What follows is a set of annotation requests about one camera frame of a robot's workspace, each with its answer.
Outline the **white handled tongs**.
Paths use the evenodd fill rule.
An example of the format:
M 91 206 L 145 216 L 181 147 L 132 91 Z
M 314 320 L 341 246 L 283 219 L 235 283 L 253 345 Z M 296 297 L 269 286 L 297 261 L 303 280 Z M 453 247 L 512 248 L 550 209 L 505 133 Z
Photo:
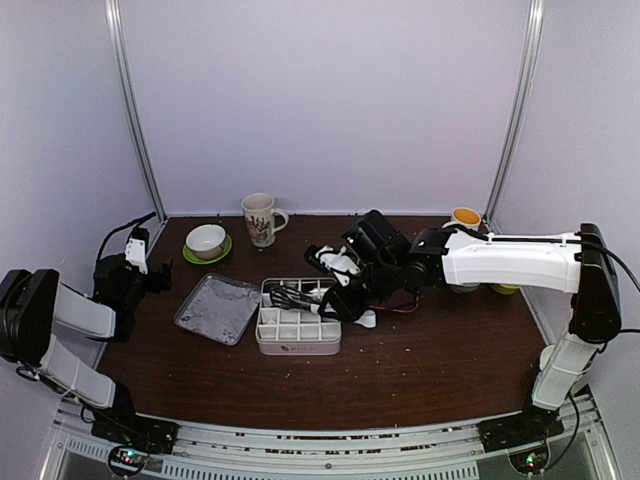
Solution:
M 324 302 L 322 297 L 308 295 L 285 285 L 271 288 L 268 296 L 276 308 L 306 311 L 324 318 L 340 320 L 338 312 L 328 302 Z

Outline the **bunny tin lid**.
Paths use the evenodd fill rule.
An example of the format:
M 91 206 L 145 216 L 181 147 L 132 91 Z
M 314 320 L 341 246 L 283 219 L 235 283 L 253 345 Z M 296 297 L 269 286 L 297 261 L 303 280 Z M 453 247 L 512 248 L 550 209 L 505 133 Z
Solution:
M 258 286 L 210 273 L 187 296 L 174 315 L 174 323 L 196 335 L 235 346 L 260 301 Z

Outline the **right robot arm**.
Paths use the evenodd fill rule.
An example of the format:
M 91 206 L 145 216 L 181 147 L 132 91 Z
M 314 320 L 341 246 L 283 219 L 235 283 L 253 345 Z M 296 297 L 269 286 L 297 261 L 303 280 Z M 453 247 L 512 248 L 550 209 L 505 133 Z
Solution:
M 355 322 L 376 301 L 398 290 L 508 284 L 571 295 L 571 317 L 556 344 L 540 355 L 530 401 L 513 419 L 519 440 L 535 440 L 596 353 L 622 330 L 617 274 L 599 228 L 576 233 L 508 236 L 460 223 L 420 231 L 413 240 L 379 211 L 364 215 L 342 236 L 340 249 L 311 245 L 305 261 L 335 284 L 322 297 L 339 320 Z

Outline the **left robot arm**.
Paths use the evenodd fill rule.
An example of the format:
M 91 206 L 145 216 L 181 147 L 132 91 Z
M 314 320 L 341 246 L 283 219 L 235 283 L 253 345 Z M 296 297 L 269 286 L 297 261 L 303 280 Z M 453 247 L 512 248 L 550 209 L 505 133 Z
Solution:
M 14 269 L 1 282 L 2 358 L 16 364 L 22 377 L 74 396 L 123 444 L 137 442 L 144 433 L 129 390 L 65 347 L 53 326 L 97 342 L 130 340 L 144 297 L 172 286 L 171 262 L 157 270 L 148 266 L 149 232 L 143 223 L 137 219 L 124 225 L 129 235 L 123 252 L 98 253 L 91 295 L 63 283 L 54 269 Z

